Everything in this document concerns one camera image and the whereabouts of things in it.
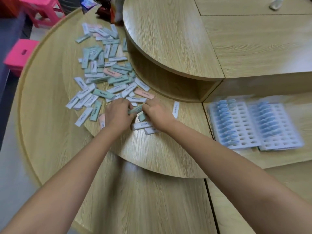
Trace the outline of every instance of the left hand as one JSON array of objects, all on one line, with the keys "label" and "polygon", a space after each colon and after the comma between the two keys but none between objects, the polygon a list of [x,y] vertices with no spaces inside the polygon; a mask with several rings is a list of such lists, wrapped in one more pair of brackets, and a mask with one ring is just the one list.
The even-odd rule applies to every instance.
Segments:
[{"label": "left hand", "polygon": [[131,102],[124,98],[112,101],[105,108],[105,126],[110,126],[118,133],[128,129],[137,114],[128,114],[133,109]]}]

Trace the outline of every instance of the pink stool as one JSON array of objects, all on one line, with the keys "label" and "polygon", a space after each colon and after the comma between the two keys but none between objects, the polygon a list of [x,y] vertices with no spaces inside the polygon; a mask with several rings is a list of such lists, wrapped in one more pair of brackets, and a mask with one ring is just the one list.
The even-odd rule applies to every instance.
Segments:
[{"label": "pink stool", "polygon": [[[46,26],[55,25],[61,19],[56,15],[55,11],[62,12],[64,14],[58,0],[20,0],[20,1],[25,8],[26,14],[29,15],[30,19],[32,20],[36,28],[39,28],[39,25]],[[35,19],[37,13],[40,13],[40,15],[43,18],[49,18],[50,21]]]},{"label": "pink stool", "polygon": [[4,60],[9,69],[18,77],[39,42],[29,39],[19,39]]}]

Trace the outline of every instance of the hand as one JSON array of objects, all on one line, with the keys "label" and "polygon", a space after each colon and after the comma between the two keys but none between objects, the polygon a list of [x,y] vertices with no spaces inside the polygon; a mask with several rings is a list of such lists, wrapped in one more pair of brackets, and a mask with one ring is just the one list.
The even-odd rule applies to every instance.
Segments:
[{"label": "hand", "polygon": [[108,104],[105,108],[105,126],[110,126],[118,133],[128,129],[136,114],[128,114],[128,109],[133,109],[131,102],[119,98]]},{"label": "hand", "polygon": [[142,110],[148,115],[147,120],[150,120],[154,127],[162,132],[166,132],[171,124],[176,121],[172,112],[162,105],[157,98],[146,100]]}]

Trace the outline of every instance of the floor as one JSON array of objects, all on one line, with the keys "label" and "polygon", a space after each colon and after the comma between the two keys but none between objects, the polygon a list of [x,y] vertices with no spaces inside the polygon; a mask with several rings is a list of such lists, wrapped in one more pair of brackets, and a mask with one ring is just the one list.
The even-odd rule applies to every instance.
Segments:
[{"label": "floor", "polygon": [[[47,31],[26,23],[21,38],[40,41]],[[17,141],[17,108],[12,105],[17,84],[18,78],[10,74],[0,102],[0,231],[38,188],[26,172]]]}]

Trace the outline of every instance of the tray with holes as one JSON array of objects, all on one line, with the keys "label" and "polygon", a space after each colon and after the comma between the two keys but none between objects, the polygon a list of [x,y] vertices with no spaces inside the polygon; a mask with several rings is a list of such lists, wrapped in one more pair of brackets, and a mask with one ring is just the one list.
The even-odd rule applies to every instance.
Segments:
[{"label": "tray with holes", "polygon": [[217,103],[209,105],[209,115],[213,126],[213,132],[216,140],[227,146],[229,149],[251,148],[261,145],[256,129],[250,117],[248,108],[245,102],[236,102],[235,105],[229,108],[230,117],[229,124],[235,131],[236,144],[227,145],[222,137],[222,128],[219,125],[220,117],[218,116]]},{"label": "tray with holes", "polygon": [[270,136],[261,132],[259,120],[255,117],[256,104],[248,106],[261,141],[259,149],[262,151],[286,150],[304,146],[303,139],[285,111],[283,104],[275,103],[268,104],[268,106],[273,114],[274,122],[278,127],[278,129],[276,129],[277,134],[272,134]]}]

